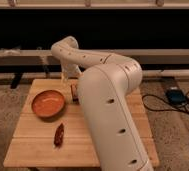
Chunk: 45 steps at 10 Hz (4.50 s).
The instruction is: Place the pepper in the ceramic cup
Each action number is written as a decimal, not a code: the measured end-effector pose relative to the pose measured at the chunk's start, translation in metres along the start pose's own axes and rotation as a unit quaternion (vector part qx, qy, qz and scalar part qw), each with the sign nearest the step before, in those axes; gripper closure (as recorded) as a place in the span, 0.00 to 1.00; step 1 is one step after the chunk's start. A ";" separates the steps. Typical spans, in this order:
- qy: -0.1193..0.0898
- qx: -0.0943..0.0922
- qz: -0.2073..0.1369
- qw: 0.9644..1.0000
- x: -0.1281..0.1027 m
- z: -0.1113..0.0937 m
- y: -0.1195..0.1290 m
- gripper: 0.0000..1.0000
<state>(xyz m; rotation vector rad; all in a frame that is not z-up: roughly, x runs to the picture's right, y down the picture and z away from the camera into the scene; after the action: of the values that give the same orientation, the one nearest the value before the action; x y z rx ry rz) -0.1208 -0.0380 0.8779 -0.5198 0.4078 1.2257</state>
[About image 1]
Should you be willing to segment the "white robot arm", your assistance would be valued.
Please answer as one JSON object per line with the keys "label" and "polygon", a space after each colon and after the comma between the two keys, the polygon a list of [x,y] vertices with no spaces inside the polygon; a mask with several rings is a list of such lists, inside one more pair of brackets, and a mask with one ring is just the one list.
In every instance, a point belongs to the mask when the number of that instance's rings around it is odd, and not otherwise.
{"label": "white robot arm", "polygon": [[142,81],[140,64],[115,53],[81,50],[68,36],[51,46],[77,95],[102,171],[154,171],[126,96]]}

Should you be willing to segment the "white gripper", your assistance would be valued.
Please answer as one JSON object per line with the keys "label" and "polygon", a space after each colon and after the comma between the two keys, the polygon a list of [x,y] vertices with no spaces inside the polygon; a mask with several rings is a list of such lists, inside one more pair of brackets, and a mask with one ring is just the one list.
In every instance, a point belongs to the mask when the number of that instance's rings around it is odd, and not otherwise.
{"label": "white gripper", "polygon": [[64,82],[69,79],[78,79],[81,75],[81,71],[76,64],[63,61],[61,63],[62,75],[61,78]]}

